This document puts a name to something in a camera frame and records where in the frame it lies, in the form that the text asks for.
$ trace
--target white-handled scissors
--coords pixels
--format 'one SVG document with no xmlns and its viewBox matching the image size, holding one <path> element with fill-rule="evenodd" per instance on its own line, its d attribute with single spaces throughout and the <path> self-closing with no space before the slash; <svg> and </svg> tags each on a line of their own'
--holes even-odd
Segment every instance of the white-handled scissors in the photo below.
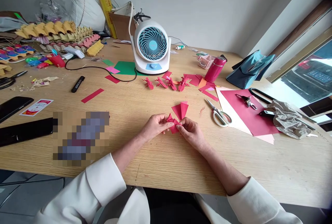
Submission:
<svg viewBox="0 0 332 224">
<path fill-rule="evenodd" d="M 220 127 L 229 126 L 229 124 L 232 123 L 232 118 L 227 113 L 215 108 L 214 105 L 208 99 L 206 99 L 206 100 L 213 109 L 213 119 L 214 119 L 215 123 L 217 125 L 219 125 Z"/>
</svg>

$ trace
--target handbag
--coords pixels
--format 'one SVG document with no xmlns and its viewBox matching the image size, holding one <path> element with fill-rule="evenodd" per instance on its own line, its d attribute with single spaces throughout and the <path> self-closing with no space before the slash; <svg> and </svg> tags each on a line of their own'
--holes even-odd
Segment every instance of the handbag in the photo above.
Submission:
<svg viewBox="0 0 332 224">
<path fill-rule="evenodd" d="M 254 81 L 262 79 L 275 57 L 276 55 L 262 55 L 260 50 L 257 50 L 234 65 L 232 67 L 234 71 L 226 77 L 226 80 L 241 89 L 246 89 Z"/>
</svg>

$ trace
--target desk fan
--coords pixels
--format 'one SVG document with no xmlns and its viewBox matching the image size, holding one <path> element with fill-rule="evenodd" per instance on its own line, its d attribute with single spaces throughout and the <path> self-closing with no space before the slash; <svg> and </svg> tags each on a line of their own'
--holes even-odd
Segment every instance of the desk fan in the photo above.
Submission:
<svg viewBox="0 0 332 224">
<path fill-rule="evenodd" d="M 138 25 L 135 36 L 131 35 L 130 39 L 138 72 L 159 75 L 168 70 L 171 38 L 160 24 L 145 20 Z"/>
</svg>

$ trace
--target person's left hand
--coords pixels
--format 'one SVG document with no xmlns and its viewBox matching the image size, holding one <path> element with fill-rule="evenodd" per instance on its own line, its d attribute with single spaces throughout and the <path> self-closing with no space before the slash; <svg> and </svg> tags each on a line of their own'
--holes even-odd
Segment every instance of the person's left hand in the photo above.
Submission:
<svg viewBox="0 0 332 224">
<path fill-rule="evenodd" d="M 146 122 L 142 130 L 139 132 L 139 135 L 148 142 L 160 133 L 165 134 L 165 131 L 169 131 L 169 128 L 173 125 L 174 123 L 167 122 L 166 114 L 155 114 L 149 118 L 148 122 Z"/>
</svg>

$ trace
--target black phone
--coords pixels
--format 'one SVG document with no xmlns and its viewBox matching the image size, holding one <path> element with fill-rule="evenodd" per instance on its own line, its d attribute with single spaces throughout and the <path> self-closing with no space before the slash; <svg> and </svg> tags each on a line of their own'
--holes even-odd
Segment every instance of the black phone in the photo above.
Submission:
<svg viewBox="0 0 332 224">
<path fill-rule="evenodd" d="M 53 123 L 57 125 L 57 120 L 48 118 L 0 128 L 0 147 L 50 135 L 53 133 Z"/>
<path fill-rule="evenodd" d="M 23 107 L 29 105 L 33 102 L 33 98 L 28 97 L 14 97 L 10 100 L 7 100 L 5 103 L 0 105 L 0 123 L 8 119 L 10 116 L 17 113 Z"/>
</svg>

